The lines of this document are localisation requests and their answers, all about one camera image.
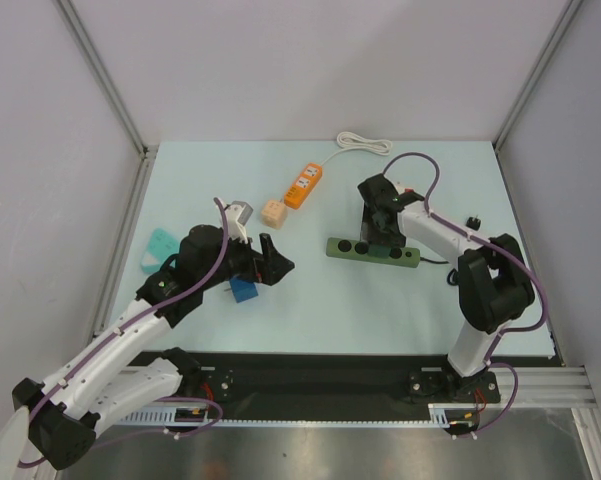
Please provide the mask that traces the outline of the blue cube plug adapter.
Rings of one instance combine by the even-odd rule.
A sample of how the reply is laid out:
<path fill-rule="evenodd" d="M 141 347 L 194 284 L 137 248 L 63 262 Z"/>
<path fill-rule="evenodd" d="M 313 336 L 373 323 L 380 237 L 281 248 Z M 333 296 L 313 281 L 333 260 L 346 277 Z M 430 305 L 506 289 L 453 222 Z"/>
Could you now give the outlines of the blue cube plug adapter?
<path fill-rule="evenodd" d="M 255 283 L 237 277 L 229 280 L 229 289 L 236 303 L 243 303 L 258 296 Z"/>

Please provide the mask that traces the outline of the olive green power strip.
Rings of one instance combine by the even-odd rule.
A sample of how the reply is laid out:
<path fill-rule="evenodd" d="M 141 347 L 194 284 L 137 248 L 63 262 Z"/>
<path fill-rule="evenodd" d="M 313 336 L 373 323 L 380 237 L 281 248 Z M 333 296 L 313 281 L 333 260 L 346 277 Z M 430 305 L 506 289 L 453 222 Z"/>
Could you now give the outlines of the olive green power strip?
<path fill-rule="evenodd" d="M 388 258 L 379 259 L 368 255 L 369 245 L 363 241 L 330 237 L 326 243 L 325 253 L 330 258 L 404 268 L 416 268 L 421 263 L 420 251 L 417 248 L 391 248 Z"/>

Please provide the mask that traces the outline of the beige cube plug adapter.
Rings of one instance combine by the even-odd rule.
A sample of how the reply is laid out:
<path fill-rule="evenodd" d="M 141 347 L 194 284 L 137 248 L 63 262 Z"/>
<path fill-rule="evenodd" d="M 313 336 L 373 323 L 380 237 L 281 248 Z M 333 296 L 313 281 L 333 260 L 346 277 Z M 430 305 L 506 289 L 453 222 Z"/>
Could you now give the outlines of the beige cube plug adapter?
<path fill-rule="evenodd" d="M 260 212 L 262 223 L 276 230 L 284 225 L 288 216 L 288 208 L 283 201 L 271 199 L 266 202 Z"/>

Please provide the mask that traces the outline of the teal triangular power strip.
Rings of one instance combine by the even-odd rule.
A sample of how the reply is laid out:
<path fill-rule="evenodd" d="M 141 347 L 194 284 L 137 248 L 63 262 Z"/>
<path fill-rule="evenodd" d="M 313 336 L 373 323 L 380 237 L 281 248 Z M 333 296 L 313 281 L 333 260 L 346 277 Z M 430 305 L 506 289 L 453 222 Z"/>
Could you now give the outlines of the teal triangular power strip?
<path fill-rule="evenodd" d="M 146 275 L 157 272 L 163 263 L 179 249 L 179 241 L 162 228 L 152 231 L 140 261 L 141 271 Z"/>

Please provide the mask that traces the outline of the dark green cube plug adapter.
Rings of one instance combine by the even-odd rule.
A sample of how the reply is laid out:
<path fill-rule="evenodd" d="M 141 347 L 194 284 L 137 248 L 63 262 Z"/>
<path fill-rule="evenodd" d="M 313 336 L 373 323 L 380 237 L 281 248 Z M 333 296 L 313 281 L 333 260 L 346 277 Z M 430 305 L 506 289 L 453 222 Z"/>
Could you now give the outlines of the dark green cube plug adapter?
<path fill-rule="evenodd" d="M 368 255 L 373 258 L 385 259 L 390 256 L 391 248 L 384 245 L 370 244 Z"/>

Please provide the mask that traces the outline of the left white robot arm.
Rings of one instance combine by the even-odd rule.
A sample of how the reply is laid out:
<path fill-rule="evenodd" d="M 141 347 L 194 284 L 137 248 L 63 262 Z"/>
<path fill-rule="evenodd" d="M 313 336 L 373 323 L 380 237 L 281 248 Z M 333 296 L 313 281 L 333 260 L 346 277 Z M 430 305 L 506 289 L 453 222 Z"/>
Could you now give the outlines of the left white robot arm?
<path fill-rule="evenodd" d="M 28 408 L 28 440 L 41 455 L 19 461 L 18 468 L 49 462 L 65 469 L 129 413 L 162 398 L 187 400 L 207 393 L 200 364 L 179 347 L 164 351 L 127 380 L 119 374 L 149 343 L 201 306 L 205 291 L 232 279 L 273 286 L 294 269 L 268 234 L 259 239 L 261 248 L 254 250 L 250 241 L 232 239 L 221 227 L 193 227 L 178 252 L 80 354 L 41 382 L 25 378 L 17 384 L 14 405 Z"/>

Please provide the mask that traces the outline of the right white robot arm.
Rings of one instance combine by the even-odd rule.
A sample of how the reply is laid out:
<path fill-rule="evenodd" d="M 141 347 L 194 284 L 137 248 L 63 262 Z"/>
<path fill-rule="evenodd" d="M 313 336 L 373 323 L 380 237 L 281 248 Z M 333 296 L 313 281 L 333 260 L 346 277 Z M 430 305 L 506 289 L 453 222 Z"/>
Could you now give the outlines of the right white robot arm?
<path fill-rule="evenodd" d="M 397 188 L 382 174 L 361 182 L 358 191 L 368 232 L 392 248 L 413 239 L 456 270 L 464 324 L 447 355 L 441 388 L 453 401 L 466 400 L 476 391 L 499 335 L 535 301 L 517 240 L 508 234 L 477 237 L 435 214 L 424 196 Z"/>

